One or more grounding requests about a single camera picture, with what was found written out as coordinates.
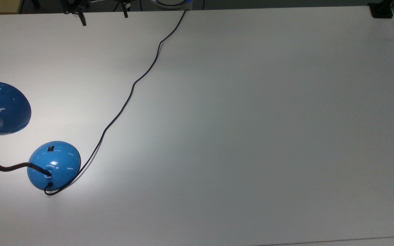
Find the black flexible arm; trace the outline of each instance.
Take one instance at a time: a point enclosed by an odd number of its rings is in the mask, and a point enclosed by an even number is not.
[[[34,170],[41,172],[47,176],[51,176],[51,173],[49,171],[47,171],[37,165],[34,165],[33,163],[30,163],[30,162],[19,163],[19,164],[9,166],[9,167],[3,167],[0,165],[0,171],[1,172],[9,172],[9,171],[13,171],[13,170],[23,168],[23,167],[30,167],[30,168],[33,168]]]

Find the chair leg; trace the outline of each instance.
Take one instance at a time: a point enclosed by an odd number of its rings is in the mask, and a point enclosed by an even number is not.
[[[39,9],[40,8],[40,3],[39,0],[31,0],[33,2],[34,8]]]

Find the blue lamp shade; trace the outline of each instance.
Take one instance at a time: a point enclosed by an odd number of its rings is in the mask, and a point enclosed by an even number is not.
[[[47,176],[27,168],[28,177],[34,186],[43,190],[51,182],[53,186],[47,190],[52,191],[62,188],[77,175],[80,169],[80,154],[69,143],[52,141],[37,148],[28,162],[50,171],[51,176]]]
[[[30,122],[31,107],[15,87],[0,82],[0,135],[22,130]]]

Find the lamp shade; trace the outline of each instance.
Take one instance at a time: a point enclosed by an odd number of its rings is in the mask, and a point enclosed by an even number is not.
[[[31,107],[15,87],[0,82],[0,135],[20,131],[28,125]]]

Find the white desk surface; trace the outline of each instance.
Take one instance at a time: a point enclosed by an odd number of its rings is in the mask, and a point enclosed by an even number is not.
[[[85,161],[182,12],[0,16],[0,81]],[[367,6],[190,11],[86,173],[0,173],[0,246],[253,246],[394,236],[394,18]]]

